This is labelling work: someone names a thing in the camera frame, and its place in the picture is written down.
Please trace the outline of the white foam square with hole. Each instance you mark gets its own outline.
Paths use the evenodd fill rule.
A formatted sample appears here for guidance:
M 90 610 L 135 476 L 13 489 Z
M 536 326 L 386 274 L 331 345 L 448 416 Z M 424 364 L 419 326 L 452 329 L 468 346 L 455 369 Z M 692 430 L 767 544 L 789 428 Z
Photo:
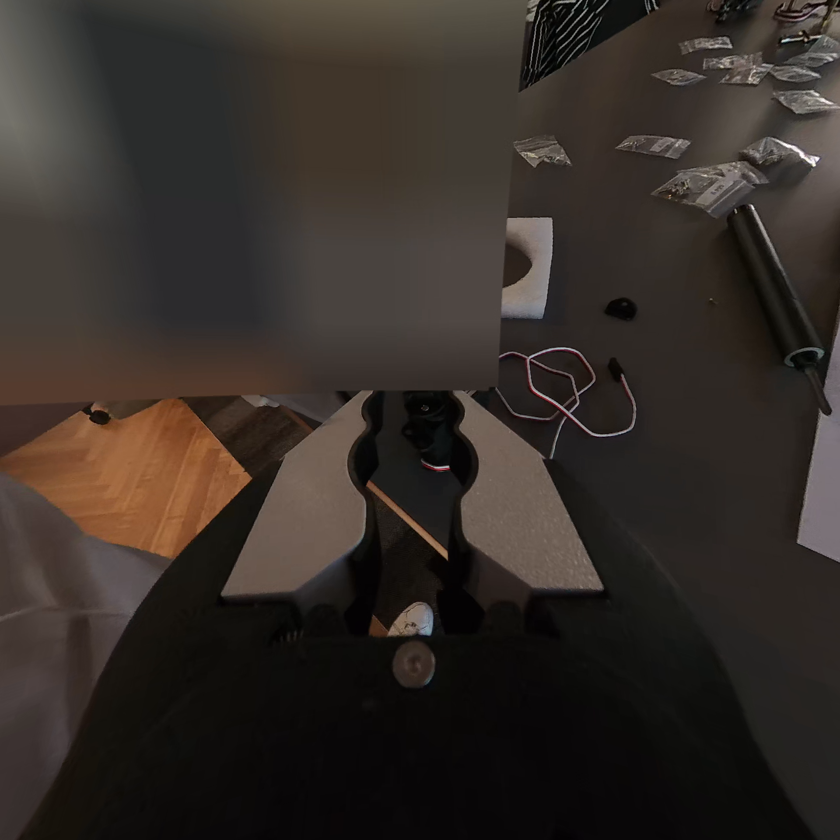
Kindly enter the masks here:
M 507 220 L 501 316 L 541 320 L 550 289 L 553 220 L 511 217 Z

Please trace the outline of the black electric screwdriver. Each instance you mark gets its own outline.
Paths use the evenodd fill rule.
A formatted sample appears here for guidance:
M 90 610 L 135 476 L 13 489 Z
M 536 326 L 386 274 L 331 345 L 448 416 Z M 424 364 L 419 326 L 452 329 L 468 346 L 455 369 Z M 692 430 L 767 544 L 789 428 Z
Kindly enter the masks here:
M 833 409 L 819 373 L 825 354 L 823 342 L 758 211 L 751 204 L 736 206 L 727 223 L 782 364 L 804 375 L 819 411 L 831 416 Z

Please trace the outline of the printed instruction sheet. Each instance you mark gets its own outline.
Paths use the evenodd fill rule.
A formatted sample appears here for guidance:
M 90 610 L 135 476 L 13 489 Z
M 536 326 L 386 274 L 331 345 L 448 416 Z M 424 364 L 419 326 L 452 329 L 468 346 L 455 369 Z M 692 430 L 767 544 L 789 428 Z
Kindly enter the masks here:
M 839 327 L 828 362 L 825 394 L 833 409 L 821 415 L 812 450 L 797 542 L 839 561 Z

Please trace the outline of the scattered clear screw bags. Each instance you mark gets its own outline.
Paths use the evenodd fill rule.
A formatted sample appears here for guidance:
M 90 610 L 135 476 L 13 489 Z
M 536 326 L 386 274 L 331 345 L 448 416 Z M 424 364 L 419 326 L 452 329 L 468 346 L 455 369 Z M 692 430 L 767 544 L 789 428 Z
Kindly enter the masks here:
M 806 51 L 779 65 L 763 62 L 762 53 L 757 52 L 705 58 L 703 67 L 705 70 L 726 70 L 728 73 L 721 78 L 721 84 L 755 87 L 767 76 L 777 81 L 812 81 L 819 78 L 816 68 L 838 60 L 839 45 L 830 36 L 807 38 L 803 44 L 807 46 Z M 541 163 L 571 165 L 564 148 L 551 134 L 516 141 L 513 147 L 531 167 Z M 628 136 L 616 149 L 677 161 L 689 147 L 687 139 L 640 134 Z M 723 199 L 717 194 L 718 188 L 730 193 L 734 188 L 731 183 L 735 187 L 766 184 L 767 178 L 759 174 L 761 170 L 800 166 L 809 171 L 817 166 L 819 160 L 819 156 L 808 154 L 794 144 L 766 136 L 742 150 L 738 161 L 684 170 L 654 194 L 680 201 L 686 198 L 688 204 L 709 211 L 713 206 L 722 207 Z

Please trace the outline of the black white striped cloth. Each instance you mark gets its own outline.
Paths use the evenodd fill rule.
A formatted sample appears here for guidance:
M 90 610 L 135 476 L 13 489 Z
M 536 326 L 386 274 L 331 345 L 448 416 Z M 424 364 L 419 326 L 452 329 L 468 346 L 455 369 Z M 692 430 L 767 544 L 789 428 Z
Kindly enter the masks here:
M 528 1 L 522 91 L 656 12 L 659 1 Z

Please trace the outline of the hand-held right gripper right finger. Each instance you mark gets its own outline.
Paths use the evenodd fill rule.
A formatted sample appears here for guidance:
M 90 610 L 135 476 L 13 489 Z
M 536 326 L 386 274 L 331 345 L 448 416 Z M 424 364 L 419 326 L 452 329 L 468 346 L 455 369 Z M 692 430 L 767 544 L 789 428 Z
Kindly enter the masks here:
M 449 632 L 496 608 L 525 622 L 547 602 L 600 600 L 604 584 L 545 459 L 465 392 L 450 392 Z

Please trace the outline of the black servo motor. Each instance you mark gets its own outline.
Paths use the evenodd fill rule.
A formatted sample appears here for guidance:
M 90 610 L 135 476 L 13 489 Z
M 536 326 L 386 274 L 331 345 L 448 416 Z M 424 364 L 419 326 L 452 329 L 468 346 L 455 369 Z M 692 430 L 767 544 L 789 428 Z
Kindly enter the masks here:
M 416 450 L 420 464 L 435 473 L 450 471 L 455 404 L 446 391 L 406 391 L 402 435 Z

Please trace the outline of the white shoe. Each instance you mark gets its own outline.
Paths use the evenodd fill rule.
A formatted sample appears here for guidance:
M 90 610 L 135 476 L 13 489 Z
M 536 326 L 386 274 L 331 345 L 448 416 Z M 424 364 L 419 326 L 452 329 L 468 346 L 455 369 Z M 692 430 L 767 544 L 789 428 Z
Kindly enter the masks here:
M 425 602 L 403 609 L 387 630 L 388 637 L 430 637 L 434 631 L 434 610 Z

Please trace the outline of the dark grey desk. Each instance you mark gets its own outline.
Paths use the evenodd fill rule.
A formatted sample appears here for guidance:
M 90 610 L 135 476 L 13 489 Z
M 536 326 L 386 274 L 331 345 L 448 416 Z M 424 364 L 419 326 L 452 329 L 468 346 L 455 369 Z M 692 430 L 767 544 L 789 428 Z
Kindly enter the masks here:
M 513 156 L 508 213 L 553 219 L 544 318 L 504 321 L 501 350 L 581 351 L 597 383 L 581 420 L 627 424 L 616 357 L 637 425 L 591 438 L 567 424 L 556 459 L 668 571 L 712 637 L 756 737 L 819 838 L 838 838 L 838 562 L 796 541 L 820 414 L 784 366 L 726 222 L 652 195 L 680 167 L 735 161 L 766 135 L 819 165 L 756 189 L 754 203 L 829 344 L 838 299 L 838 112 L 799 118 L 774 84 L 672 87 L 659 70 L 700 71 L 679 44 L 726 34 L 735 53 L 772 58 L 765 2 L 716 26 L 706 2 L 663 2 L 645 19 L 523 91 L 515 138 L 551 134 L 572 166 Z M 677 161 L 616 149 L 631 135 L 687 139 Z M 604 314 L 615 298 L 635 320 Z M 707 305 L 714 298 L 717 306 Z

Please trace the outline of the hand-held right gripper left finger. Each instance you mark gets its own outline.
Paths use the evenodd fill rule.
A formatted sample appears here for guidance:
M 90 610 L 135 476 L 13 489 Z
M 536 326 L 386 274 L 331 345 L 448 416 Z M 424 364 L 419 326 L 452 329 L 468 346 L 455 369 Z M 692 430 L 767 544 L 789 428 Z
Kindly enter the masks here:
M 283 459 L 221 597 L 371 613 L 381 549 L 368 484 L 382 394 L 360 392 Z

